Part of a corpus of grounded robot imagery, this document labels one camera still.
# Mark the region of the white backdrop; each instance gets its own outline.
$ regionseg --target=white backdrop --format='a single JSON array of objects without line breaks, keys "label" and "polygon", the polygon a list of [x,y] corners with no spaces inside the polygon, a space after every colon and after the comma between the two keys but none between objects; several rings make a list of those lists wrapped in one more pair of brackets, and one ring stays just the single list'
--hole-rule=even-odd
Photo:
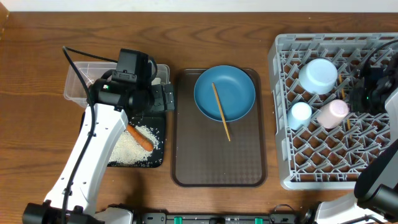
[{"label": "white backdrop", "polygon": [[0,0],[9,11],[398,12],[398,0]]}]

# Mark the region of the carrot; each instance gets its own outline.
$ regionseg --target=carrot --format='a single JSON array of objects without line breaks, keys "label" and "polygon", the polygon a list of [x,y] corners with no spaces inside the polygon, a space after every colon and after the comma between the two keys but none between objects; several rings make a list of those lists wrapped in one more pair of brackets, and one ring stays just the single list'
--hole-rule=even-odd
[{"label": "carrot", "polygon": [[154,145],[148,141],[141,133],[139,133],[133,126],[130,124],[127,125],[127,131],[131,134],[131,136],[140,144],[145,150],[151,152],[154,150]]}]

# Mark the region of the white cup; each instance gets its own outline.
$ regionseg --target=white cup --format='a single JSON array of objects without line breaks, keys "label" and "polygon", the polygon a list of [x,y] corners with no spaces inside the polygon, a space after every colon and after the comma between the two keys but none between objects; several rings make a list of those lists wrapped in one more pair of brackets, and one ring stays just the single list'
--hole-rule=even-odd
[{"label": "white cup", "polygon": [[327,59],[317,58],[304,65],[298,74],[300,85],[312,94],[330,92],[337,80],[337,69]]},{"label": "white cup", "polygon": [[333,100],[320,109],[317,121],[324,128],[335,128],[349,113],[349,108],[343,100]]},{"label": "white cup", "polygon": [[287,125],[293,130],[298,130],[302,126],[308,127],[311,115],[310,105],[304,102],[295,103],[287,113]]}]

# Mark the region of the wooden table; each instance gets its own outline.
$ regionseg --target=wooden table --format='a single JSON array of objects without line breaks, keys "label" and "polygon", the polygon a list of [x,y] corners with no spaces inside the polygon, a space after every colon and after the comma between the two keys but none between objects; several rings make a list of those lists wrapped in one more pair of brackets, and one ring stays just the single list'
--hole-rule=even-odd
[{"label": "wooden table", "polygon": [[159,168],[107,168],[97,210],[126,203],[169,212],[267,213],[280,203],[305,210],[348,193],[286,191],[279,183],[267,53],[278,34],[316,32],[398,32],[398,14],[12,12],[0,41],[0,223],[20,223],[28,202],[43,201],[77,139],[83,108],[63,98],[63,45],[116,59],[120,48],[140,50],[167,64],[172,80],[184,68],[220,64],[261,76],[268,168],[262,186],[179,187],[170,178],[168,140]]}]

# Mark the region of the blue plate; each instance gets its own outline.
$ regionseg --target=blue plate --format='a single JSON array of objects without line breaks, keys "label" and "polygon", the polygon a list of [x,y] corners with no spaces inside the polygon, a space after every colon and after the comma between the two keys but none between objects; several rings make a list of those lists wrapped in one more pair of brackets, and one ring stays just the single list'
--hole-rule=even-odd
[{"label": "blue plate", "polygon": [[249,76],[238,68],[220,65],[203,72],[193,91],[195,103],[207,117],[222,121],[212,83],[216,85],[226,121],[242,118],[253,107],[256,91]]}]

